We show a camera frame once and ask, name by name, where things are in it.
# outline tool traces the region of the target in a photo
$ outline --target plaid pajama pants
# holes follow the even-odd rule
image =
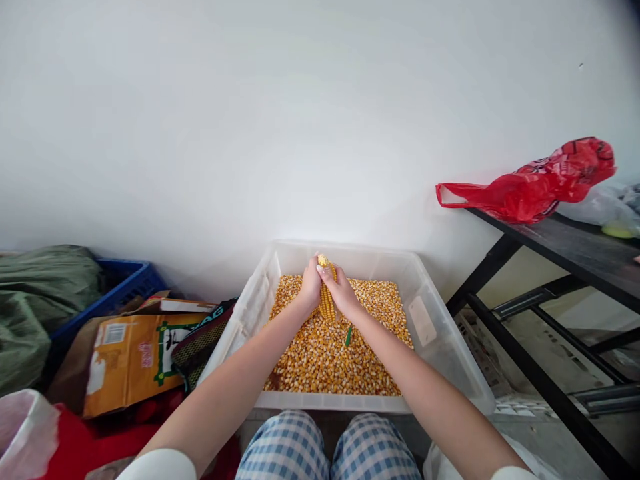
[[[236,480],[420,480],[400,432],[374,413],[356,416],[329,466],[320,429],[308,414],[285,410],[251,439]]]

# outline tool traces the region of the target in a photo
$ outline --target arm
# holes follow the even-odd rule
[[[318,305],[317,264],[317,257],[310,260],[298,296],[180,404],[138,457],[157,449],[178,450],[202,476],[247,418],[273,367]]]
[[[446,378],[372,318],[356,298],[343,270],[337,282],[318,268],[338,309],[363,338],[400,388],[416,420],[465,480],[489,480],[500,468],[528,470],[487,418]]]

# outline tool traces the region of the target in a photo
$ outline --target table top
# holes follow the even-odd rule
[[[574,274],[605,295],[640,313],[640,241],[622,240],[600,227],[558,213],[532,225],[505,223],[478,209],[467,209],[522,245]]]

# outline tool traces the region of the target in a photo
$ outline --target red plastic bag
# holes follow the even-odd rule
[[[504,221],[536,223],[552,214],[559,201],[584,200],[589,189],[615,173],[613,149],[595,137],[565,143],[542,160],[532,161],[489,185],[439,183],[440,205],[446,208],[479,208]],[[442,188],[467,200],[443,203]]]

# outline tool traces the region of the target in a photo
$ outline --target green tarp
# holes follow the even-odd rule
[[[0,397],[40,376],[60,328],[102,295],[91,252],[75,245],[0,257]]]

